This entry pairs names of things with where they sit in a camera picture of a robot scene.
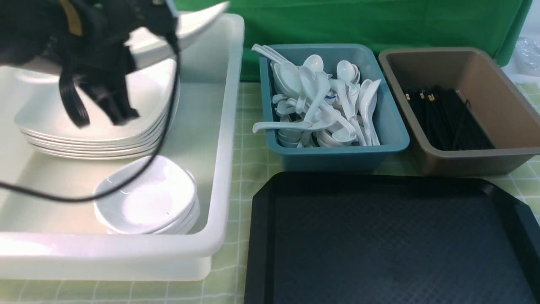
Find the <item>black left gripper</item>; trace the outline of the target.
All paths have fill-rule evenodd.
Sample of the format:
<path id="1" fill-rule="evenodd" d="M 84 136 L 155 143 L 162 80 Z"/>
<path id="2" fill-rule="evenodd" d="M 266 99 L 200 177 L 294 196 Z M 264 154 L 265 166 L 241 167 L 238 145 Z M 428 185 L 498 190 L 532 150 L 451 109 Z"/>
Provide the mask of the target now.
<path id="1" fill-rule="evenodd" d="M 127 41 L 145 28 L 167 42 L 165 58 L 180 62 L 179 17 L 169 0 L 2 0 L 1 65 L 59 75 L 69 61 L 75 75 L 146 68 Z M 140 117 L 125 80 L 82 82 L 79 88 L 115 126 Z"/>

